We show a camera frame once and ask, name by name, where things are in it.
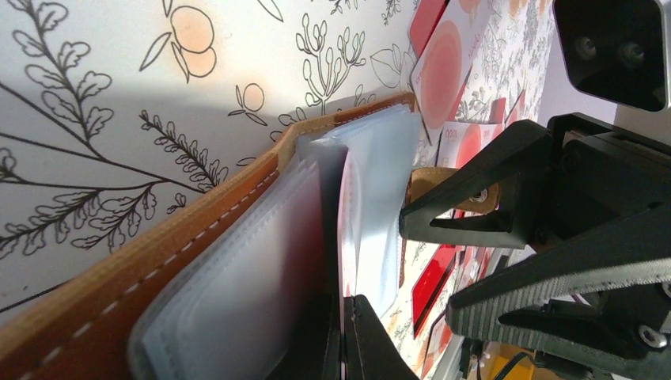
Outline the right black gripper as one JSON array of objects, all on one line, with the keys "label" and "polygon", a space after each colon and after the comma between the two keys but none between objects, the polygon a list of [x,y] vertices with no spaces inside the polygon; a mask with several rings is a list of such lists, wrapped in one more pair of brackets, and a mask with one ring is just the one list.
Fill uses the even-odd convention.
[{"label": "right black gripper", "polygon": [[410,241],[542,252],[452,296],[454,333],[669,378],[667,147],[578,114],[521,120],[405,206],[399,228]]}]

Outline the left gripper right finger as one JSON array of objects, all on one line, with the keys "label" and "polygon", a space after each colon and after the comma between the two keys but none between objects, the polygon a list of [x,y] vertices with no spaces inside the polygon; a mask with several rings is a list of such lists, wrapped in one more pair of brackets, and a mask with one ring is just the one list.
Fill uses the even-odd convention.
[{"label": "left gripper right finger", "polygon": [[368,299],[344,299],[345,378],[354,380],[416,380],[401,358]]}]

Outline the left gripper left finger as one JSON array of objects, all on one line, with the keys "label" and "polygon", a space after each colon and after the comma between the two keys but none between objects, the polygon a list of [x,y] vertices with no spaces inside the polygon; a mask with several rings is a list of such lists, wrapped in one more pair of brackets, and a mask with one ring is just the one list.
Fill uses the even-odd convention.
[{"label": "left gripper left finger", "polygon": [[339,309],[333,296],[321,294],[303,310],[290,347],[268,379],[339,379]]}]

